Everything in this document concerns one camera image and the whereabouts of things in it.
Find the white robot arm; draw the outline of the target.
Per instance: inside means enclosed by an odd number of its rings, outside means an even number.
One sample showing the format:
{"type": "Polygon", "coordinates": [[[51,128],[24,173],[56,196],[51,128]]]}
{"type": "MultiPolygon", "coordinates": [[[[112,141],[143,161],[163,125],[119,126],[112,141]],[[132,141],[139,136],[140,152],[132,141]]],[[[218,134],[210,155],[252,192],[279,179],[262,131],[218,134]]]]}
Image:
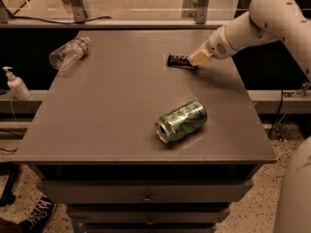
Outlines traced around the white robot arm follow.
{"type": "MultiPolygon", "coordinates": [[[[281,41],[311,79],[311,24],[294,0],[251,0],[249,11],[214,31],[189,55],[193,66],[281,41]]],[[[311,137],[292,153],[283,178],[273,233],[311,233],[311,137]]]]}

